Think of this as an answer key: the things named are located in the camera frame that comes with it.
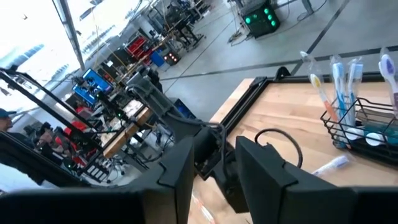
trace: white toothbrush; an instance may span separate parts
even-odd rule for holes
[[[381,57],[381,60],[379,62],[379,70],[383,78],[385,79],[386,82],[390,83],[391,86],[391,103],[392,106],[394,107],[394,111],[396,114],[396,117],[398,115],[398,86],[397,82],[395,79],[396,75],[396,68],[394,65],[394,61],[390,58],[390,55],[384,54]]]
[[[361,83],[362,80],[362,72],[363,72],[363,64],[362,63],[352,63],[349,68],[349,76],[348,76],[348,96],[349,96],[349,103],[352,108],[348,112],[349,114],[349,121],[350,125],[355,125],[355,105],[354,102],[358,95],[358,84]]]
[[[346,113],[345,105],[345,86],[344,86],[344,65],[341,62],[334,63],[333,66],[333,79],[335,81],[335,91],[338,103],[338,114],[342,124],[351,124],[348,122],[348,117],[344,117]]]

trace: cap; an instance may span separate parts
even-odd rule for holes
[[[0,108],[0,119],[8,118],[12,114],[16,114],[16,111],[6,111],[5,109]]]

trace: toothpaste tube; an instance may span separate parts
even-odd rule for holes
[[[340,168],[346,166],[352,160],[353,160],[352,156],[350,156],[348,154],[344,154],[342,156],[334,158],[332,161],[328,162],[321,168],[317,169],[312,174],[319,177],[323,174],[326,174],[327,172],[333,172],[334,170],[337,170],[337,169],[340,169]]]

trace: wooden tabletop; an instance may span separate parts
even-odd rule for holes
[[[252,80],[242,81],[211,119],[212,122],[220,122],[225,117],[247,90]],[[333,94],[331,84],[325,84],[325,87],[329,95]],[[359,96],[373,102],[390,104],[389,93],[384,82],[362,83]],[[302,169],[313,172],[342,154],[332,145],[331,137],[320,121],[324,110],[323,103],[311,84],[271,84],[228,136],[228,141],[235,145],[236,136],[242,135],[254,139],[256,133],[264,128],[279,128],[291,134],[300,144],[303,151]],[[293,164],[297,163],[297,151],[284,136],[270,133],[261,136],[259,142],[271,143],[284,159]],[[398,171],[356,157],[355,162],[324,176],[323,179],[337,186],[398,185]],[[248,213],[236,214],[234,212],[213,178],[203,181],[196,177],[193,191],[213,215],[215,223],[252,223]],[[188,223],[209,223],[193,201]]]
[[[143,107],[143,104],[139,101],[132,100],[130,101],[124,108],[124,112],[126,112],[128,117],[134,116],[137,111],[140,110],[140,108]],[[148,108],[144,108],[136,117],[137,123],[142,125],[144,124],[148,118],[151,116],[152,111]],[[110,124],[110,127],[112,127],[113,130],[119,129],[121,127],[121,122],[119,119],[114,118]],[[111,158],[115,153],[117,153],[127,142],[129,138],[133,134],[135,134],[139,130],[139,127],[135,124],[130,124],[125,128],[125,130],[117,136],[110,145],[108,145],[104,149],[104,157],[106,158]],[[111,134],[102,134],[101,135],[101,142],[102,145],[104,146],[113,136],[115,133]]]

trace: blue toothbrush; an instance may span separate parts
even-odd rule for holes
[[[345,117],[342,119],[346,113],[346,104],[345,104],[345,79],[344,79],[344,65],[341,62],[334,63],[332,66],[333,70],[333,79],[335,81],[335,91],[336,97],[338,101],[338,114],[341,124],[350,124],[349,118]]]
[[[358,95],[358,85],[362,81],[362,71],[363,64],[362,63],[352,63],[349,68],[349,76],[348,76],[348,95],[349,95],[349,104],[352,106],[350,111],[348,112],[350,125],[355,125],[355,105],[354,102]]]

